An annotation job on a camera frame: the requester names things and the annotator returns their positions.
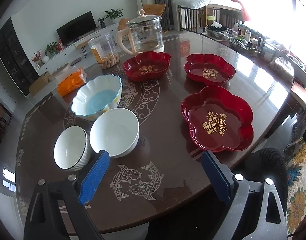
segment tv stand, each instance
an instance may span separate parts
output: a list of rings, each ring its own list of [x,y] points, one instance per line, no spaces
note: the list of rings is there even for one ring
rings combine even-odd
[[[42,65],[41,68],[36,70],[36,72],[39,76],[41,76],[46,71],[52,73],[67,62],[72,62],[82,55],[86,57],[87,52],[90,50],[90,47],[87,44],[90,39],[99,35],[103,35],[107,32],[112,32],[112,36],[115,38],[117,27],[118,24],[112,24],[106,28],[99,29],[96,32],[91,31],[90,33],[87,33],[84,35],[84,37],[80,37],[77,41],[73,41],[72,43],[68,44],[65,49],[50,58],[49,61]]]

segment black cabinet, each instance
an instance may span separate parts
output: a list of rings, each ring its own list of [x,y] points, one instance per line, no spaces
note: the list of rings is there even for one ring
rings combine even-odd
[[[39,75],[21,47],[11,18],[0,30],[0,58],[13,81],[28,95],[30,85]]]

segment wooden railing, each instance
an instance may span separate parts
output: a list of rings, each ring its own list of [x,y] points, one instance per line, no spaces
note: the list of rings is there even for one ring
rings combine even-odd
[[[208,25],[207,11],[209,12],[210,10],[212,12],[211,15],[215,17],[215,21],[228,28],[232,28],[235,22],[241,20],[240,12],[221,8],[207,8],[204,6],[200,9],[190,9],[178,5],[178,10],[182,29],[194,33],[204,32],[204,28]]]

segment teapot lid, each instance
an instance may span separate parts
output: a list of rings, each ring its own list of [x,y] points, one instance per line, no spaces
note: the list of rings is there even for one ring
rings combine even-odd
[[[130,28],[134,27],[143,27],[147,25],[152,25],[160,22],[161,17],[158,15],[145,15],[145,11],[143,9],[138,10],[137,14],[139,17],[130,20],[126,23],[126,25]]]

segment cream teapot handle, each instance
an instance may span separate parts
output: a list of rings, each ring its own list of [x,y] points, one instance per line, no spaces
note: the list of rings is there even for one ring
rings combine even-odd
[[[133,51],[130,51],[129,49],[127,49],[124,44],[123,44],[123,41],[122,41],[122,38],[125,36],[125,35],[128,35],[130,32],[130,28],[126,27],[125,29],[123,30],[120,30],[117,32],[116,36],[115,36],[115,40],[116,40],[116,43],[119,45],[119,47],[124,50],[127,54],[130,54],[132,56],[136,56],[135,52]],[[134,45],[132,44],[132,40],[130,40],[130,43],[131,43],[131,47],[133,49]]]

